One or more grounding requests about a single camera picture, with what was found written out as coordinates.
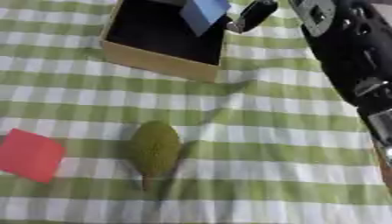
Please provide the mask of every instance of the red foam block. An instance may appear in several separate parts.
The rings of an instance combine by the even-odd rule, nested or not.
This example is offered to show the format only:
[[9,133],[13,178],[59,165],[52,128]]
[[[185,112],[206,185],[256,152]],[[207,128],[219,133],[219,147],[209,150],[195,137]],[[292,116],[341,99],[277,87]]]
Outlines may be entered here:
[[20,129],[12,129],[0,146],[0,170],[48,183],[65,150],[59,143]]

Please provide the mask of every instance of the white stripe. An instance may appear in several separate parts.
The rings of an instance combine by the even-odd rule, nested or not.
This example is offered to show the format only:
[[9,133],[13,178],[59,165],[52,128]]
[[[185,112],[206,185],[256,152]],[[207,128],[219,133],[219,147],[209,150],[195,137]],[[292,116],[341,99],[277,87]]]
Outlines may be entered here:
[[310,48],[270,49],[245,45],[227,45],[227,56],[250,60],[305,58],[315,60]]
[[237,83],[248,80],[267,81],[298,87],[331,88],[324,73],[292,70],[288,68],[260,68],[252,71],[227,70],[220,72],[220,80]]
[[[118,66],[115,64],[92,61],[92,60],[66,60],[66,59],[37,59],[37,58],[14,58],[9,56],[0,56],[0,71],[17,71],[17,72],[33,72],[33,73],[48,73],[48,74],[80,74],[81,71],[75,67],[85,67],[84,75],[107,75],[103,69],[115,70],[111,74],[116,77],[134,77],[147,80],[171,80],[171,81],[187,81],[182,78],[172,77],[168,75],[157,75],[151,71],[139,70],[136,68]],[[20,62],[25,67],[14,67],[13,62]],[[51,64],[52,66],[44,66],[43,63]],[[238,70],[222,70],[219,73],[218,82],[237,83],[246,80],[270,81],[280,84],[330,88],[331,84],[323,73],[293,70],[289,68],[259,68],[249,71]]]
[[357,117],[355,107],[343,101],[274,98],[243,93],[234,93],[227,96],[200,96],[191,94],[151,94],[124,90],[106,91],[1,84],[0,93],[2,93],[0,94],[0,101],[3,102],[43,102],[113,107],[126,106],[142,109],[190,109],[206,112],[216,109],[235,109],[279,112],[288,115]]
[[232,31],[230,31],[230,33],[237,36],[273,39],[301,39],[304,37],[299,28],[270,27],[263,25],[257,26],[255,29],[241,34]]
[[[128,163],[129,160],[125,159],[65,157],[56,177],[141,179],[140,174]],[[176,179],[235,179],[385,186],[380,175],[380,167],[376,165],[344,166],[240,160],[183,159],[176,173]]]
[[[239,15],[246,7],[247,5],[231,3],[231,8],[228,10],[228,13]],[[297,18],[294,10],[284,8],[278,8],[271,16],[277,18]]]
[[[392,206],[358,206],[346,204],[324,204],[316,202],[288,202],[279,200],[163,200],[158,202],[141,200],[103,199],[44,199],[2,197],[5,217],[0,219],[31,219],[31,205],[45,205],[46,209],[35,210],[35,220],[91,223],[303,223],[303,224],[390,224]],[[91,205],[95,209],[74,210],[69,207]],[[105,206],[105,213],[97,214]]]
[[[0,124],[0,135],[6,135],[13,128],[20,128],[39,135],[46,134],[47,137],[101,140],[128,139],[131,133],[126,133],[125,136],[124,131],[131,130],[133,133],[137,129],[135,124],[119,122],[59,121],[15,117],[1,117]],[[250,127],[216,123],[200,126],[173,126],[173,128],[178,132],[183,143],[201,140],[223,143],[288,144],[351,150],[372,148],[372,142],[367,132]],[[48,129],[52,129],[50,135],[48,135]]]
[[109,20],[109,14],[95,15],[80,12],[13,10],[0,8],[1,19],[12,19],[18,22],[40,22],[68,25],[103,25]]

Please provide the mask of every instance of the green stripe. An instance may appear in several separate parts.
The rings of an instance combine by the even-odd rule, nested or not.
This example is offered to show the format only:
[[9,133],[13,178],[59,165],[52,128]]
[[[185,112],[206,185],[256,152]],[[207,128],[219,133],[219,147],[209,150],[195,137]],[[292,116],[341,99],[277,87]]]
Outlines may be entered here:
[[98,36],[103,25],[53,24],[2,19],[2,32],[35,32],[58,35]]
[[1,0],[0,8],[11,10],[26,9],[32,11],[79,12],[94,15],[105,15],[111,12],[113,4],[79,3],[77,1],[52,2],[41,0]]
[[[22,58],[42,58],[51,60],[85,60],[92,58],[104,61],[103,51],[91,48],[62,48],[32,45],[0,45],[2,55]],[[243,59],[222,56],[221,67],[227,70],[256,70],[265,67],[281,67],[296,70],[319,72],[319,62],[315,59]]]
[[[33,32],[57,35],[75,36],[98,36],[101,33],[102,25],[84,24],[51,24],[40,22],[17,22],[14,20],[3,19],[2,29],[8,32]],[[238,46],[259,46],[271,49],[298,49],[307,47],[303,38],[262,38],[247,37],[244,35],[226,34],[225,43]]]
[[80,74],[21,73],[6,71],[0,78],[2,85],[33,86],[41,88],[72,88],[93,90],[123,90],[135,93],[161,95],[213,95],[227,96],[234,93],[284,99],[323,100],[340,102],[334,89],[328,87],[304,87],[267,81],[215,84],[182,80],[148,80],[115,76]]
[[108,107],[96,105],[55,104],[44,102],[4,102],[9,110],[0,116],[61,121],[108,123],[143,123],[159,119],[176,126],[198,126],[202,123],[274,127],[297,130],[364,131],[356,117],[339,115],[296,115],[279,112],[247,111],[219,108],[213,111],[170,110],[161,108]]
[[242,59],[223,57],[221,67],[227,70],[256,70],[265,67],[282,67],[296,70],[320,72],[319,62],[315,59]]
[[[231,18],[238,18],[238,14],[228,13]],[[283,27],[283,28],[298,28],[301,25],[301,21],[295,17],[275,17],[270,16],[264,20],[260,25],[269,27]]]
[[47,60],[94,60],[104,61],[102,49],[93,48],[65,48],[57,46],[36,45],[0,45],[3,56],[19,57],[24,59],[37,58]]
[[390,205],[383,185],[332,185],[291,181],[153,180],[146,193],[135,180],[56,178],[48,185],[2,176],[0,197],[77,200],[285,200],[292,202]]
[[[124,159],[123,141],[56,138],[66,148],[69,158]],[[373,150],[348,150],[316,146],[294,146],[273,143],[215,143],[192,141],[182,148],[183,158],[294,162],[320,165],[377,165]]]

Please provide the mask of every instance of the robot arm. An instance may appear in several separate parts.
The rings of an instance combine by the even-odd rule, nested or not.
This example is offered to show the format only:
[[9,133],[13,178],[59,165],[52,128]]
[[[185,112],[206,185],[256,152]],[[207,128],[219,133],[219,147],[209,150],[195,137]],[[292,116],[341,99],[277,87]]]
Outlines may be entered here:
[[[289,0],[304,37],[340,96],[357,108],[392,167],[392,29],[368,0]],[[257,0],[227,28],[246,32],[277,9]]]

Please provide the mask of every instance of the green checkered tablecloth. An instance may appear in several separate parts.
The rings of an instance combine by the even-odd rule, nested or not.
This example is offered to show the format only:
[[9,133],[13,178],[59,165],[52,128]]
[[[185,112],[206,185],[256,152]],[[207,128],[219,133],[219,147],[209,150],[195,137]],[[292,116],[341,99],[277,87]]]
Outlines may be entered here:
[[[67,149],[49,185],[0,174],[0,223],[392,223],[370,137],[287,2],[227,34],[214,84],[105,62],[114,3],[0,1],[0,135]],[[150,120],[178,131],[183,159],[143,192],[122,140]]]

